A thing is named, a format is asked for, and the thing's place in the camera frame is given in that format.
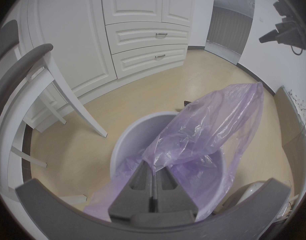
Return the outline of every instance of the purple plastic bag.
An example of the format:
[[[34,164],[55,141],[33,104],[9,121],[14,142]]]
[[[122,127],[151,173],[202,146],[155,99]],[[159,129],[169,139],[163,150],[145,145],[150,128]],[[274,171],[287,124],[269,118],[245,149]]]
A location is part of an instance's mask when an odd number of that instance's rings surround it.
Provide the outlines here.
[[[196,221],[200,221],[211,214],[231,188],[262,110],[260,82],[213,91],[188,104],[146,148],[142,158],[154,174],[166,166],[171,168],[198,206]],[[110,221],[107,209],[139,163],[138,155],[127,158],[114,179],[93,194],[84,212]]]

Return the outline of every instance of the vertical blinds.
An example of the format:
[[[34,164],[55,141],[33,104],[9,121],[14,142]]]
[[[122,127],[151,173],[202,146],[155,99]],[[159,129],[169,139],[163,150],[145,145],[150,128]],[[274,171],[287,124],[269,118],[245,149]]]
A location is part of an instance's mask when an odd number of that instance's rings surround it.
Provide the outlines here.
[[[247,43],[252,18],[221,7],[213,7],[207,40],[242,54]]]

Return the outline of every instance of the light wood floor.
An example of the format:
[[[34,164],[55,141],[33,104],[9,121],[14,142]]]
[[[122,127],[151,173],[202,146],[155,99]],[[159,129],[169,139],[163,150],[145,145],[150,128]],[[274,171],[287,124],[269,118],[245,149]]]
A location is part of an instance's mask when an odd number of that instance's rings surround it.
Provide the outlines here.
[[[85,105],[108,132],[107,138],[96,134],[76,112],[64,117],[66,125],[57,122],[43,133],[34,130],[31,156],[47,162],[47,168],[32,164],[32,177],[58,196],[86,195],[86,203],[75,205],[83,209],[93,192],[109,182],[111,153],[131,123],[154,112],[179,111],[184,100],[193,101],[230,84],[254,82],[248,74],[214,54],[189,50],[183,66],[129,83]],[[227,197],[241,186],[271,177],[293,185],[281,146],[275,103],[265,90],[259,129],[243,154]]]

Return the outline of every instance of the drawer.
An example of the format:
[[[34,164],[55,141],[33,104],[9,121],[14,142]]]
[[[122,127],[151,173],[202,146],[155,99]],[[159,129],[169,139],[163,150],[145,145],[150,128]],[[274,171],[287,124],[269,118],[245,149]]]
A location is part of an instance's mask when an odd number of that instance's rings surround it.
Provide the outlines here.
[[[187,44],[169,44],[127,50],[112,55],[117,78],[164,64],[183,61]]]
[[[111,53],[147,46],[188,44],[190,27],[166,22],[123,22],[106,26]]]

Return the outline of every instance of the wire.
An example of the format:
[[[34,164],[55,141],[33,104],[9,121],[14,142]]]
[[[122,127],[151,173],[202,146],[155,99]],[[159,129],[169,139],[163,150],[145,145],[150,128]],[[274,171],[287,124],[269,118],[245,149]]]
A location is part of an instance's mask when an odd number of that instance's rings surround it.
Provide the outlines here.
[[[303,130],[304,130],[304,128],[305,128],[305,126],[306,126],[306,122],[305,122],[305,124],[304,124],[304,126],[303,126],[303,128],[302,128],[302,130],[301,130],[301,132],[300,132],[300,134],[299,134],[299,137],[297,138],[297,141],[296,141],[296,148],[297,148],[297,145],[298,145],[298,142],[299,142],[299,139],[300,139],[300,136],[302,135],[302,132],[303,132]]]
[[[293,53],[294,53],[295,55],[301,55],[302,52],[303,52],[303,49],[301,49],[300,53],[296,53],[296,52],[293,50],[293,46],[291,46],[291,49],[292,49],[292,51],[293,51]]]

